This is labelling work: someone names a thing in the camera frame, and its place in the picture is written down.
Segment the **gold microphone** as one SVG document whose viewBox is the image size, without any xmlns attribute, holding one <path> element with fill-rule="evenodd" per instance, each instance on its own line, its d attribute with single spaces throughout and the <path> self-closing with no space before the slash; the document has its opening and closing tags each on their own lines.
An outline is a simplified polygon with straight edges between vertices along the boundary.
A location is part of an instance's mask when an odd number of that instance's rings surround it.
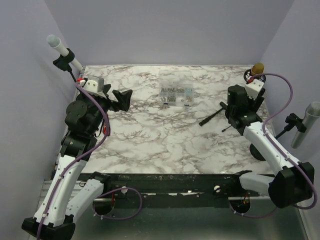
<svg viewBox="0 0 320 240">
<path fill-rule="evenodd" d="M 265 66 L 263 63 L 257 62 L 252 66 L 250 73 L 252 76 L 262 74 L 264 72 L 264 68 Z"/>
</svg>

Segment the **black round-base mic stand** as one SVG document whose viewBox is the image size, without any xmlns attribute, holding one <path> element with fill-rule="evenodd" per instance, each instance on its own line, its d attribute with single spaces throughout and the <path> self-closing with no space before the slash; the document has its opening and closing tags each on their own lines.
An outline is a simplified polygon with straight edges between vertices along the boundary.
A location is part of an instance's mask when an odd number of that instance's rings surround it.
<svg viewBox="0 0 320 240">
<path fill-rule="evenodd" d="M 76 83 L 77 80 L 73 74 L 73 70 L 70 67 L 70 63 L 75 60 L 75 54 L 69 49 L 67 48 L 68 54 L 66 56 L 63 56 L 62 54 L 60 54 L 60 56 L 54 60 L 52 63 L 54 66 L 56 66 L 58 69 L 64 71 L 64 72 L 69 72 L 73 81 Z"/>
</svg>

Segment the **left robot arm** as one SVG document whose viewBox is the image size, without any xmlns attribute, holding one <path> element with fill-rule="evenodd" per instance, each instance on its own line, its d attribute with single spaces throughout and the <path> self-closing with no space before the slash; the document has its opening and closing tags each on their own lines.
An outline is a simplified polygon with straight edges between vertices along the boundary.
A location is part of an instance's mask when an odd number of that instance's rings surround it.
<svg viewBox="0 0 320 240">
<path fill-rule="evenodd" d="M 76 221 L 97 197 L 107 197 L 111 177 L 94 172 L 82 190 L 71 198 L 77 180 L 91 153 L 102 143 L 95 136 L 101 123 L 108 124 L 108 111 L 128 111 L 133 91 L 113 90 L 116 100 L 110 100 L 110 84 L 94 95 L 76 85 L 80 93 L 66 108 L 68 131 L 61 141 L 58 166 L 49 190 L 33 217 L 24 219 L 21 228 L 38 240 L 70 240 Z"/>
</svg>

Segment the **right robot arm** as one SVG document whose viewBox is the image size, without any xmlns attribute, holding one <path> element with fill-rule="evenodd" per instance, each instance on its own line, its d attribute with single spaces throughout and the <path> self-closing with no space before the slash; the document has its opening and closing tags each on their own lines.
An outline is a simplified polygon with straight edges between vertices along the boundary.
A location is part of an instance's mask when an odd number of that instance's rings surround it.
<svg viewBox="0 0 320 240">
<path fill-rule="evenodd" d="M 280 209 L 316 198 L 314 167 L 300 162 L 270 134 L 262 119 L 250 109 L 243 86 L 236 84 L 227 89 L 225 116 L 228 123 L 255 146 L 274 173 L 274 177 L 243 173 L 230 183 L 234 195 L 241 196 L 252 190 L 270 197 Z"/>
</svg>

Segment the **white microphone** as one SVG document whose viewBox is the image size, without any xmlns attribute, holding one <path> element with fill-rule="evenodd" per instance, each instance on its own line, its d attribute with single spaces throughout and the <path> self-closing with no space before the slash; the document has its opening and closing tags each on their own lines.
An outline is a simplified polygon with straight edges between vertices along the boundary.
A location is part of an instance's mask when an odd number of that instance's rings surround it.
<svg viewBox="0 0 320 240">
<path fill-rule="evenodd" d="M 58 51 L 64 58 L 68 57 L 69 59 L 71 59 L 70 63 L 76 69 L 78 69 L 79 71 L 83 69 L 83 66 L 81 65 L 81 63 L 75 58 L 74 53 L 63 45 L 59 37 L 53 34 L 50 34 L 47 36 L 46 41 L 51 48 Z"/>
</svg>

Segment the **black shock-mount tripod stand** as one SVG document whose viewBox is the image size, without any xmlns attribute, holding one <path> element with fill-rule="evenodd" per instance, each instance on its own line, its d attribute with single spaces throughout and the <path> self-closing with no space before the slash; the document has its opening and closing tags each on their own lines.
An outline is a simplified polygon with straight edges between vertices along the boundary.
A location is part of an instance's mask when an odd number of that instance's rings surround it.
<svg viewBox="0 0 320 240">
<path fill-rule="evenodd" d="M 253 75 L 251 75 L 251 69 L 248 69 L 245 71 L 245 73 L 243 74 L 243 78 L 245 80 L 245 83 L 248 84 L 250 82 L 253 81 Z M 200 123 L 199 123 L 199 126 L 203 126 L 205 124 L 207 124 L 212 118 L 214 118 L 216 115 L 218 115 L 224 108 L 221 107 L 219 110 L 217 110 L 215 113 L 213 113 L 212 115 L 206 117 L 204 120 L 202 120 Z"/>
</svg>

